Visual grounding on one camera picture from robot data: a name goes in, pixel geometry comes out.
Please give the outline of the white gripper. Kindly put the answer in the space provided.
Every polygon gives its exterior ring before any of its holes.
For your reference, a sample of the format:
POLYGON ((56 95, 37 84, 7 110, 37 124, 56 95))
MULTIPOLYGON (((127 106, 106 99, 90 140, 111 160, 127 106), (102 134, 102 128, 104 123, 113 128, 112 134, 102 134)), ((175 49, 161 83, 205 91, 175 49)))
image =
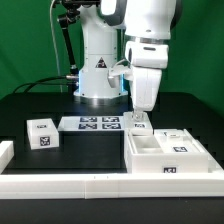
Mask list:
POLYGON ((133 112, 133 119, 139 122, 143 120, 142 111, 154 108, 162 70, 168 64, 168 46, 128 41, 125 57, 130 63, 132 75, 132 104, 138 110, 133 112))

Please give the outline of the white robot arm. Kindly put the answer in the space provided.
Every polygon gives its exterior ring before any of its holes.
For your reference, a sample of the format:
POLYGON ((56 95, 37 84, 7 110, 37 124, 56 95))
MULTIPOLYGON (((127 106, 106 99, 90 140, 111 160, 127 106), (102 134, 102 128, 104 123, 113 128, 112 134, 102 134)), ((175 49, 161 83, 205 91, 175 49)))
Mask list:
POLYGON ((123 97, 129 81, 132 118, 154 108, 167 68, 171 29, 181 17, 181 0, 100 0, 81 8, 84 66, 74 95, 92 104, 123 97))

